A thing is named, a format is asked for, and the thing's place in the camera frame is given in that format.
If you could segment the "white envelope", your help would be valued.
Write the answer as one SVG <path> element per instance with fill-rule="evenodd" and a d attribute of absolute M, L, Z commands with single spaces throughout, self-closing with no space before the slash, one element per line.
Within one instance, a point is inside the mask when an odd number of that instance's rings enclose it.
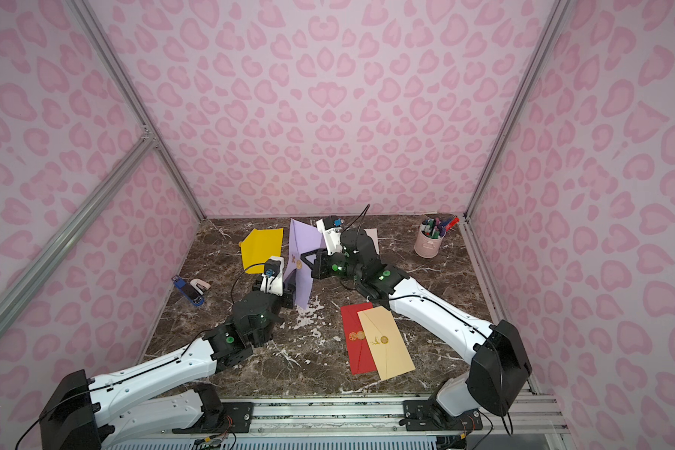
<path fill-rule="evenodd" d="M 378 231 L 377 231 L 375 228 L 366 229 L 366 234 L 367 234 L 367 236 L 369 236 L 370 239 L 372 240 L 372 243 L 373 243 L 373 247 L 374 247 L 374 249 L 375 249 L 375 252 L 376 252 L 377 254 L 379 254 L 379 253 L 380 253 L 380 249 L 379 249 L 379 236 L 378 236 Z"/>

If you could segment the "yellow envelope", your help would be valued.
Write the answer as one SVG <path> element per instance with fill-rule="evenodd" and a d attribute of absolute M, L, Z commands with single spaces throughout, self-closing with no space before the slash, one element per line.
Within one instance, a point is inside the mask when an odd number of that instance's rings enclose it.
<path fill-rule="evenodd" d="M 271 257 L 281 257 L 283 228 L 253 229 L 240 243 L 241 257 L 247 274 L 260 274 Z"/>

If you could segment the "beige envelope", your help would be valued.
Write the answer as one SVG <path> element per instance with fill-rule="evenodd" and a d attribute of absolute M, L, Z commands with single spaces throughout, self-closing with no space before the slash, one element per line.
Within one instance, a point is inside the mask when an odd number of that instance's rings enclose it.
<path fill-rule="evenodd" d="M 359 311 L 358 318 L 382 380 L 416 369 L 395 319 L 388 309 L 374 307 Z"/>

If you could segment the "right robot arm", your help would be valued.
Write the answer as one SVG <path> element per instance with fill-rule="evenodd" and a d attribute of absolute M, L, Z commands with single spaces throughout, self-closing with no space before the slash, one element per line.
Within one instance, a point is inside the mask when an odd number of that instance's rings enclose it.
<path fill-rule="evenodd" d="M 479 407 L 495 416 L 509 409 L 533 372 L 517 328 L 476 318 L 449 304 L 416 279 L 381 260 L 363 230 L 324 232 L 326 249 L 300 255 L 313 279 L 353 281 L 375 307 L 405 316 L 448 344 L 470 365 L 468 373 L 445 382 L 435 401 L 450 416 Z"/>

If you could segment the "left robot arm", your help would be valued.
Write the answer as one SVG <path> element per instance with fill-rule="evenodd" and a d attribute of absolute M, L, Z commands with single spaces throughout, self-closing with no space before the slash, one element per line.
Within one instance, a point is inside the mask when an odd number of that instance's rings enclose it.
<path fill-rule="evenodd" d="M 45 449 L 103 449 L 162 429 L 219 433 L 228 420 L 216 390 L 163 393 L 231 369 L 273 338 L 279 313 L 294 306 L 296 282 L 265 280 L 232 306 L 222 324 L 187 345 L 137 366 L 90 378 L 66 375 L 39 415 Z"/>

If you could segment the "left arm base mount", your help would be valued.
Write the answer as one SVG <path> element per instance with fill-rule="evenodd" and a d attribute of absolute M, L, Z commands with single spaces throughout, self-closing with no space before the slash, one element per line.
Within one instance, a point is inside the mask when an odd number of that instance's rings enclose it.
<path fill-rule="evenodd" d="M 212 384 L 197 384 L 182 395 L 186 409 L 195 415 L 179 427 L 174 434 L 221 434 L 223 432 L 247 433 L 251 427 L 254 403 L 248 401 L 225 402 L 219 398 Z"/>

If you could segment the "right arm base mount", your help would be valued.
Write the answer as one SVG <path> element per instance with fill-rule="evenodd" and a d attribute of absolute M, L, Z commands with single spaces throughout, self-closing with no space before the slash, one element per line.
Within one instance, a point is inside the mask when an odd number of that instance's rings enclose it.
<path fill-rule="evenodd" d="M 399 421 L 407 431 L 458 431 L 471 433 L 483 429 L 478 410 L 470 410 L 453 416 L 446 412 L 435 399 L 405 400 L 402 403 L 403 418 Z"/>

